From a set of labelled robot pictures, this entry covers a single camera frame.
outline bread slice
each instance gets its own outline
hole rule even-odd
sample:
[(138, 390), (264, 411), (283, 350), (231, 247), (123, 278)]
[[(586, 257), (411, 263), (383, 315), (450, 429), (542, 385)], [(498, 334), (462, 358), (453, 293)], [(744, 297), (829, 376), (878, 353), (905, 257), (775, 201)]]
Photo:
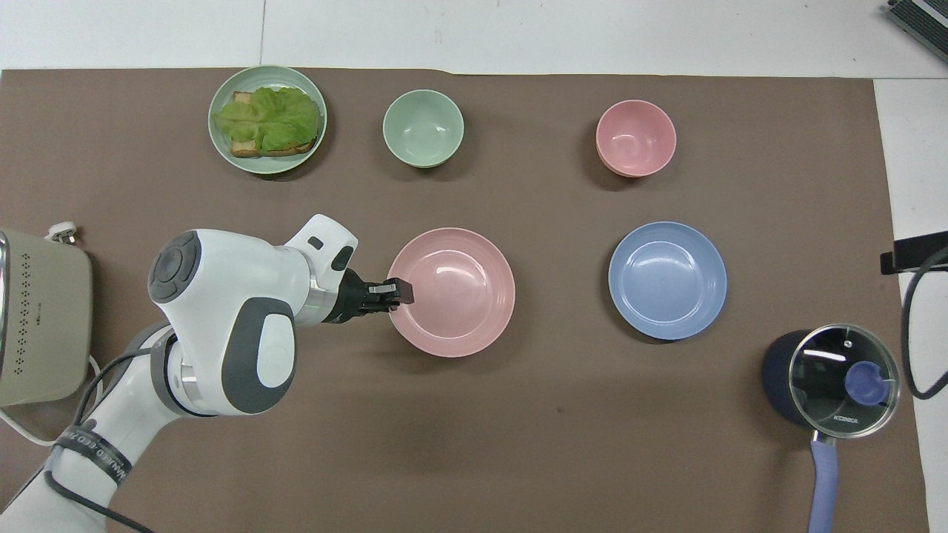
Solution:
[[(253, 93), (246, 93), (242, 91), (234, 91), (234, 101), (242, 101), (243, 103), (250, 103), (250, 95)], [(297, 146), (287, 146), (283, 150), (270, 150), (269, 152), (257, 150), (257, 143), (251, 140), (237, 141), (234, 139), (230, 140), (230, 153), (235, 157), (282, 157), (282, 156), (295, 156), (296, 154), (305, 154), (313, 149), (313, 145), (316, 144), (316, 139), (313, 138), (306, 144), (300, 144)]]

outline sandwich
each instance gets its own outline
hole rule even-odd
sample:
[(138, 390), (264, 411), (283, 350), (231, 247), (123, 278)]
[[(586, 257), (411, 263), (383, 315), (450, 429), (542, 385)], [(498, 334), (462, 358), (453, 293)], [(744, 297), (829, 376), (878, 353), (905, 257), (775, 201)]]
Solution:
[(316, 105), (296, 87), (234, 91), (233, 101), (211, 117), (230, 137), (230, 153), (237, 157), (305, 154), (319, 130)]

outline green lettuce leaf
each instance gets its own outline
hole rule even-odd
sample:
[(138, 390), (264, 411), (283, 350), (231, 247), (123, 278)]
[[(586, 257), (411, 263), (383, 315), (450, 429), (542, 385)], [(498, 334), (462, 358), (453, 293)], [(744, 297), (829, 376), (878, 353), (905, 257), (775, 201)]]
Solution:
[(250, 103), (232, 101), (211, 117), (225, 135), (236, 141), (254, 139), (265, 152), (306, 144), (319, 130), (316, 105), (296, 87), (261, 87), (250, 95)]

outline blue handle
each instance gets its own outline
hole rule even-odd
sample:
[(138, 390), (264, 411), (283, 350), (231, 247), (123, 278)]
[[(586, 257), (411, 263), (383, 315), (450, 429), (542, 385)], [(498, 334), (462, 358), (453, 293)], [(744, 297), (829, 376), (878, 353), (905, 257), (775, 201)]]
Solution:
[(839, 480), (836, 447), (814, 439), (810, 441), (810, 452), (816, 466), (816, 487), (813, 488), (807, 533), (830, 533), (832, 512), (836, 507), (836, 483)]

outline black cable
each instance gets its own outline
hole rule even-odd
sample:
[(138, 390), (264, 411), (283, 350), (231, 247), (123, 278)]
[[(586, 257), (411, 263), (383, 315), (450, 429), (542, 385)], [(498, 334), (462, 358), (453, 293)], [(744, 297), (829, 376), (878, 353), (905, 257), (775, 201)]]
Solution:
[(118, 514), (117, 512), (113, 511), (112, 509), (108, 507), (103, 507), (93, 502), (92, 500), (89, 500), (88, 498), (84, 498), (80, 496), (79, 494), (76, 494), (72, 490), (69, 490), (68, 488), (63, 487), (62, 485), (59, 484), (58, 481), (56, 481), (56, 478), (53, 477), (53, 472), (51, 470), (47, 470), (43, 472), (43, 475), (46, 478), (46, 484), (49, 485), (50, 488), (55, 490), (57, 494), (59, 494), (60, 496), (63, 496), (65, 499), (72, 500), (73, 502), (76, 502), (77, 504), (80, 504), (80, 505), (85, 505), (86, 507), (96, 511), (100, 515), (106, 518), (111, 518), (112, 520), (118, 522), (119, 524), (126, 525), (134, 529), (135, 531), (140, 531), (141, 533), (154, 533), (154, 531), (152, 531), (151, 529), (145, 527), (142, 524), (139, 524), (138, 522), (128, 518), (127, 516)]
[[(89, 398), (91, 398), (92, 394), (95, 392), (96, 385), (98, 385), (99, 382), (102, 381), (102, 379), (105, 378), (105, 376), (109, 372), (111, 372), (113, 369), (119, 366), (122, 362), (127, 361), (128, 359), (136, 358), (138, 356), (144, 356), (150, 353), (151, 353), (151, 349), (141, 348), (139, 350), (122, 354), (121, 356), (118, 356), (117, 358), (115, 358), (115, 360), (110, 361), (108, 364), (103, 366), (102, 370), (98, 374), (96, 374), (95, 377), (92, 378), (92, 381), (89, 383), (89, 386), (86, 387), (85, 392), (82, 394), (82, 399), (79, 402), (79, 407), (76, 408), (76, 414), (73, 416), (73, 421), (72, 421), (73, 425), (74, 426), (81, 425), (82, 413), (85, 412), (85, 406), (89, 403)], [(119, 524), (123, 524), (127, 527), (134, 529), (135, 531), (139, 531), (141, 533), (154, 533), (154, 531), (152, 531), (151, 529), (145, 527), (142, 524), (139, 524), (138, 522), (128, 518), (127, 516), (117, 513), (116, 511), (113, 511), (112, 509), (108, 507), (103, 507), (102, 505), (99, 505), (93, 502), (92, 500), (89, 500), (88, 498), (85, 498), (73, 492), (72, 490), (69, 490), (68, 488), (63, 487), (62, 485), (60, 485), (58, 481), (56, 481), (56, 478), (53, 477), (53, 472), (52, 472), (51, 467), (47, 469), (45, 472), (43, 472), (43, 476), (49, 488), (52, 488), (57, 494), (59, 494), (60, 496), (63, 496), (65, 499), (71, 500), (73, 502), (76, 502), (79, 505), (83, 505), (89, 509), (92, 509), (93, 511), (96, 511), (97, 513), (104, 516), (105, 518), (110, 518), (118, 522)]]
[(912, 365), (908, 358), (908, 324), (909, 314), (912, 309), (912, 297), (915, 295), (915, 287), (919, 284), (921, 276), (924, 275), (925, 272), (931, 270), (935, 265), (944, 263), (946, 260), (948, 260), (948, 247), (942, 248), (926, 259), (924, 263), (919, 266), (919, 269), (915, 271), (915, 274), (912, 276), (912, 281), (908, 283), (908, 288), (905, 290), (905, 303), (902, 305), (902, 365), (905, 368), (905, 378), (908, 380), (908, 390), (918, 399), (928, 399), (938, 394), (941, 389), (945, 388), (945, 385), (948, 385), (948, 372), (945, 372), (927, 391), (919, 391), (919, 388), (915, 384), (915, 377), (912, 376)]

